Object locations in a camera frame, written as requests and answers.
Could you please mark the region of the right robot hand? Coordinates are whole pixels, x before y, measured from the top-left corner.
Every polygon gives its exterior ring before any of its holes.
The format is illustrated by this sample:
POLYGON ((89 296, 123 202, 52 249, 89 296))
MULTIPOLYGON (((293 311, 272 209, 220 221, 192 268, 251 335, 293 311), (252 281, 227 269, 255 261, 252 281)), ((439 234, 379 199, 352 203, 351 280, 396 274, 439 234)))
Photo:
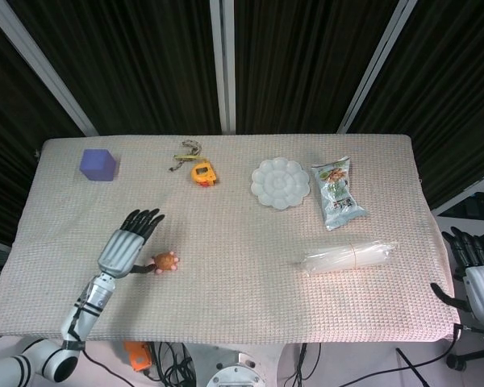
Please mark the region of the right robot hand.
POLYGON ((452 227, 442 233, 457 263, 454 278, 465 286, 466 299, 450 297, 436 283, 432 292, 445 305, 472 314, 484 326, 484 238, 452 227))

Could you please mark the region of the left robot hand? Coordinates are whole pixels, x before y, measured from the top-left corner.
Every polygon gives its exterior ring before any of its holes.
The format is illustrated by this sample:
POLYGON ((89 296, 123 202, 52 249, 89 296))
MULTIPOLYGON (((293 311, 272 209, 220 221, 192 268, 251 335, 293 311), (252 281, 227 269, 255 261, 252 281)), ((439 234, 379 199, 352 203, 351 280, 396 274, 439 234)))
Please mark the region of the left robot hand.
POLYGON ((155 264, 138 265, 136 260, 157 225, 165 218, 159 209, 134 210, 108 240, 98 258, 101 271, 114 278, 127 274, 146 274, 155 264))

